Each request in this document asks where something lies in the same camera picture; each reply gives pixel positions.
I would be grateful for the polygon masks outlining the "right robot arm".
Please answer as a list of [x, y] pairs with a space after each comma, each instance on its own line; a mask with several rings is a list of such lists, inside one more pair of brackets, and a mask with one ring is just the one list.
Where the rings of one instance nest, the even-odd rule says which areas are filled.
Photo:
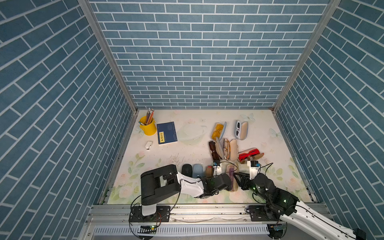
[[328, 219], [300, 201], [298, 197], [275, 186], [264, 174], [251, 179], [250, 174], [235, 173], [239, 187], [266, 201], [265, 212], [271, 220], [281, 220], [291, 224], [317, 240], [365, 240], [366, 233], [350, 229]]

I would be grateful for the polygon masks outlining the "grey case tortoise sunglasses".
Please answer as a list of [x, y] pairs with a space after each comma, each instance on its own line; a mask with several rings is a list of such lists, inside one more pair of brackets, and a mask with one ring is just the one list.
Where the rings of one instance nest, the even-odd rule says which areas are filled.
[[220, 144], [218, 144], [217, 142], [216, 142], [216, 149], [217, 149], [218, 154], [219, 154], [220, 157], [222, 158], [221, 161], [224, 160], [224, 153], [223, 153], [223, 151], [222, 151], [222, 149], [221, 149]]

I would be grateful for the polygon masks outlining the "black glasses case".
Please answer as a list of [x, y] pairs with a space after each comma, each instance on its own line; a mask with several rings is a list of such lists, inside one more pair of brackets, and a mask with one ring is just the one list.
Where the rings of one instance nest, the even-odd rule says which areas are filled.
[[191, 178], [193, 176], [193, 167], [192, 167], [192, 165], [184, 164], [182, 166], [182, 174]]

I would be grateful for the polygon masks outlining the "flag pattern glasses case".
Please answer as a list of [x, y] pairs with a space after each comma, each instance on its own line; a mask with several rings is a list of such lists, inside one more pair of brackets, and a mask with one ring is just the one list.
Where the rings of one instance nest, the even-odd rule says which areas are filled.
[[229, 140], [231, 142], [231, 159], [228, 161], [235, 162], [239, 158], [239, 149], [237, 139]]

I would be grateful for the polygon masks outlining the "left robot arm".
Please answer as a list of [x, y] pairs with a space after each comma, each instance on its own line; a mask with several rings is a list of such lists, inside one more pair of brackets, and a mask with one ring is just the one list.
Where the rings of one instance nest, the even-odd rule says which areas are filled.
[[186, 194], [206, 199], [222, 190], [232, 190], [231, 178], [224, 173], [208, 178], [192, 178], [180, 173], [176, 165], [150, 170], [141, 174], [142, 215], [155, 215], [157, 204], [174, 195]]

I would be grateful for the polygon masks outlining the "plaid beige glasses case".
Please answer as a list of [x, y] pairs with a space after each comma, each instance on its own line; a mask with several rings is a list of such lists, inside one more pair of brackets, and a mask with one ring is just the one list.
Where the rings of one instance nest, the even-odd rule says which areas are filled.
[[205, 177], [206, 178], [211, 178], [213, 176], [213, 167], [212, 166], [207, 166], [206, 172], [205, 172]]

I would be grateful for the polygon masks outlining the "light blue denim case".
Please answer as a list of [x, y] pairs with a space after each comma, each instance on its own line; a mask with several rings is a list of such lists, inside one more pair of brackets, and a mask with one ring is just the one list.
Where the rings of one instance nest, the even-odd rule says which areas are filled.
[[204, 174], [205, 174], [205, 171], [204, 171], [204, 168], [201, 164], [194, 164], [193, 165], [193, 173], [192, 173], [192, 176], [193, 178], [197, 179], [197, 178], [203, 178], [204, 177]]

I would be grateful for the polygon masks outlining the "beige case purple glasses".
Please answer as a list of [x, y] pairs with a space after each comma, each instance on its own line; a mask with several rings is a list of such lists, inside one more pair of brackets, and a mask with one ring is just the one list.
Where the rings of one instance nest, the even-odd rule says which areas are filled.
[[229, 192], [236, 192], [238, 190], [238, 183], [235, 179], [235, 173], [238, 172], [238, 166], [233, 164], [228, 164], [226, 169], [226, 174], [231, 179], [231, 187], [227, 188]]

